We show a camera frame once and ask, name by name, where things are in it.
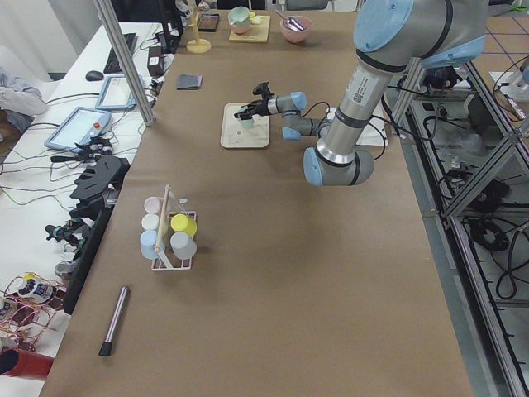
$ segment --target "white table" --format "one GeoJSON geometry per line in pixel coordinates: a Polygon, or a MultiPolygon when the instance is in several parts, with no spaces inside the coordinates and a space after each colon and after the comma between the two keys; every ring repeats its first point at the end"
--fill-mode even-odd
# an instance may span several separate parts
{"type": "MultiPolygon", "coordinates": [[[[160,31],[161,26],[157,23],[122,23],[121,26],[123,33],[135,32],[138,35],[133,59],[138,74],[144,78],[147,87],[150,82],[147,70],[147,48],[154,42],[146,40],[151,38],[153,33],[160,31]]],[[[50,99],[77,93],[98,93],[102,88],[103,81],[88,82],[84,76],[89,70],[103,70],[109,50],[110,41],[101,26],[70,71],[61,80],[50,99]]],[[[53,102],[48,111],[37,117],[34,123],[52,122],[60,124],[76,107],[93,108],[96,101],[97,96],[93,95],[53,102]]],[[[131,163],[136,148],[140,144],[145,125],[137,111],[128,112],[126,115],[113,113],[112,123],[118,120],[120,121],[112,129],[114,131],[112,137],[113,153],[119,157],[126,157],[131,163]]],[[[70,258],[63,253],[64,242],[55,243],[45,239],[47,236],[45,226],[48,224],[62,225],[69,220],[69,209],[61,208],[58,201],[66,208],[74,207],[77,200],[71,199],[69,195],[75,188],[73,182],[86,165],[70,162],[67,163],[69,167],[77,165],[77,168],[70,169],[63,163],[59,163],[54,166],[52,173],[54,181],[50,181],[50,156],[56,152],[45,151],[44,141],[55,129],[46,127],[49,126],[35,126],[26,131],[17,143],[15,151],[6,158],[4,174],[0,175],[0,186],[24,189],[56,189],[55,192],[49,193],[5,189],[7,194],[0,194],[0,213],[2,214],[0,217],[0,252],[2,253],[0,289],[4,289],[17,275],[27,271],[35,272],[45,278],[58,280],[54,274],[55,265],[70,258]],[[31,158],[39,154],[43,157],[20,162],[23,157],[31,158]],[[38,199],[48,194],[55,195],[56,199],[51,197],[38,199]],[[7,195],[18,203],[37,200],[21,206],[11,201],[7,195]]],[[[68,326],[68,321],[69,316],[67,314],[56,315],[51,323],[51,327],[56,328],[56,331],[44,333],[36,346],[37,352],[54,356],[68,326]]],[[[37,396],[42,385],[43,382],[36,380],[1,376],[0,396],[37,396]]]]}

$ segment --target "wooden stick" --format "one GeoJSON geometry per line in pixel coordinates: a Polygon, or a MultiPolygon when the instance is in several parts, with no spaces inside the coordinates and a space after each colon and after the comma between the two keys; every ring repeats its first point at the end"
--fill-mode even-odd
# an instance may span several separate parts
{"type": "Polygon", "coordinates": [[[165,225],[165,218],[167,218],[167,202],[169,201],[170,191],[171,191],[171,187],[168,184],[165,185],[164,202],[162,203],[162,211],[160,213],[160,222],[158,224],[158,236],[156,236],[155,252],[161,251],[162,234],[163,234],[164,225],[165,225]]]}

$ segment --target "spoon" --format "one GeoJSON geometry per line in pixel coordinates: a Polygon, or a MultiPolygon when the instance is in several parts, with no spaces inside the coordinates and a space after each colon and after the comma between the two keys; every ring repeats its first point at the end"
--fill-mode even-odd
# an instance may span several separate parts
{"type": "Polygon", "coordinates": [[[278,15],[280,17],[283,18],[285,27],[287,27],[291,31],[304,31],[305,30],[305,28],[302,26],[301,23],[298,22],[298,20],[296,18],[294,18],[294,17],[286,17],[285,15],[283,15],[278,10],[275,10],[275,11],[278,13],[278,15]]]}

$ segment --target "pink bowl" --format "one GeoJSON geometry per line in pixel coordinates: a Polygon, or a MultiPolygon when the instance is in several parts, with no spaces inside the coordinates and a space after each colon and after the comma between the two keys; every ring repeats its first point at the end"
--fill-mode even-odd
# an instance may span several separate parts
{"type": "Polygon", "coordinates": [[[310,18],[304,17],[302,15],[294,15],[293,17],[296,18],[301,26],[303,26],[305,29],[302,31],[292,31],[287,29],[284,27],[283,19],[280,21],[279,25],[281,26],[281,33],[283,33],[285,39],[291,43],[299,43],[300,41],[306,40],[311,35],[313,23],[310,18]]]}

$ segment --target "plastic cup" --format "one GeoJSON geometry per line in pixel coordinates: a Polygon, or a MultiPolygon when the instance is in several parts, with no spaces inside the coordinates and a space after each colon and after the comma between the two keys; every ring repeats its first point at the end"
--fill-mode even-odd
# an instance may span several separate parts
{"type": "MultiPolygon", "coordinates": [[[[237,113],[244,112],[247,108],[247,106],[243,106],[241,110],[237,113]]],[[[253,117],[248,120],[241,120],[240,118],[237,118],[237,121],[242,125],[243,128],[252,128],[255,123],[253,117]]]]}
{"type": "MultiPolygon", "coordinates": [[[[143,230],[156,230],[158,232],[159,225],[160,217],[156,213],[147,213],[141,219],[141,227],[143,227],[143,230]]],[[[168,229],[169,226],[167,226],[167,223],[165,223],[164,228],[162,229],[162,236],[165,236],[165,233],[168,229]]]]}
{"type": "Polygon", "coordinates": [[[159,213],[162,209],[163,202],[164,202],[164,198],[162,197],[149,197],[143,203],[143,208],[148,213],[159,213]]]}
{"type": "Polygon", "coordinates": [[[185,232],[176,232],[171,236],[171,247],[174,255],[182,261],[191,259],[197,253],[197,244],[185,232]]]}
{"type": "Polygon", "coordinates": [[[0,375],[45,380],[53,360],[53,357],[14,347],[0,354],[0,375]]]}
{"type": "MultiPolygon", "coordinates": [[[[158,259],[158,252],[155,251],[156,238],[158,232],[156,230],[145,230],[140,236],[141,254],[146,259],[158,259]]],[[[160,243],[160,248],[165,251],[164,242],[160,243]]]]}
{"type": "Polygon", "coordinates": [[[197,233],[197,223],[183,213],[177,213],[171,218],[171,228],[174,232],[185,232],[190,237],[197,233]]]}

